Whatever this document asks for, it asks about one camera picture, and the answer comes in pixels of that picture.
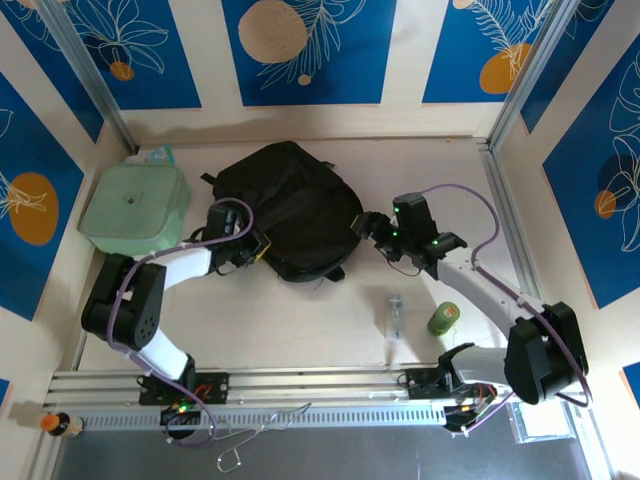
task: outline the small bottle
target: small bottle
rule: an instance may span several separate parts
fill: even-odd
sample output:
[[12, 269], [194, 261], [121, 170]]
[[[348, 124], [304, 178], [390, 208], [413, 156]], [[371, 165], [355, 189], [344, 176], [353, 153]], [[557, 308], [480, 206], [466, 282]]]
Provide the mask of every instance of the small bottle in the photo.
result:
[[401, 340], [403, 337], [404, 325], [402, 319], [402, 297], [400, 294], [389, 297], [389, 317], [387, 319], [386, 338], [387, 340]]
[[455, 303], [444, 302], [436, 309], [427, 323], [427, 330], [431, 335], [440, 337], [447, 333], [460, 318], [460, 309]]
[[64, 412], [48, 413], [40, 420], [40, 428], [53, 437], [71, 438], [82, 432], [84, 422]]

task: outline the green plastic container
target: green plastic container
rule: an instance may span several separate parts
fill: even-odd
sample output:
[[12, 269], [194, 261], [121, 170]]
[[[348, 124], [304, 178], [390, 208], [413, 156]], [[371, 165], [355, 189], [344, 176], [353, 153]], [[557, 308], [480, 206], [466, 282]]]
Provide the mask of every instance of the green plastic container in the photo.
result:
[[106, 253], [134, 256], [175, 247], [190, 197], [179, 168], [122, 163], [100, 178], [80, 231]]

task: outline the black backpack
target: black backpack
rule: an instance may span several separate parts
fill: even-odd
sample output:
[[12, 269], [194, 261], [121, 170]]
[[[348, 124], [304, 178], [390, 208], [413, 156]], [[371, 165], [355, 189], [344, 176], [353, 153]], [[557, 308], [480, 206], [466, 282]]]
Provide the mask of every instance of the black backpack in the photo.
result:
[[362, 213], [354, 191], [297, 143], [268, 145], [222, 170], [204, 174], [216, 198], [234, 197], [253, 210], [271, 241], [263, 258], [288, 282], [345, 277], [340, 265], [360, 238], [351, 224]]

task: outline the gray floor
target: gray floor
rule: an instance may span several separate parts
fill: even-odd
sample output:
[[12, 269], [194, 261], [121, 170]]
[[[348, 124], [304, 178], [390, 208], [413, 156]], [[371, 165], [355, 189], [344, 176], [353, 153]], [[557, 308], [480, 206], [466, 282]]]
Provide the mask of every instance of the gray floor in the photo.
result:
[[237, 440], [203, 450], [167, 445], [157, 432], [85, 433], [65, 441], [54, 480], [229, 478], [305, 480], [590, 478], [576, 440], [516, 445], [506, 413], [470, 438], [441, 427], [290, 429], [241, 448], [242, 466], [223, 475], [216, 458]]

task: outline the orange bottle cap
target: orange bottle cap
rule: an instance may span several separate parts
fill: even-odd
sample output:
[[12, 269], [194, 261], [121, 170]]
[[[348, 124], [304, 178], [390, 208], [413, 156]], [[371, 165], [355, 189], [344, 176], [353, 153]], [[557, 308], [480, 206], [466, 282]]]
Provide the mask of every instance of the orange bottle cap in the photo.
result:
[[58, 425], [60, 425], [60, 419], [53, 413], [45, 415], [40, 420], [40, 428], [45, 432], [51, 432], [55, 430], [56, 428], [58, 428]]

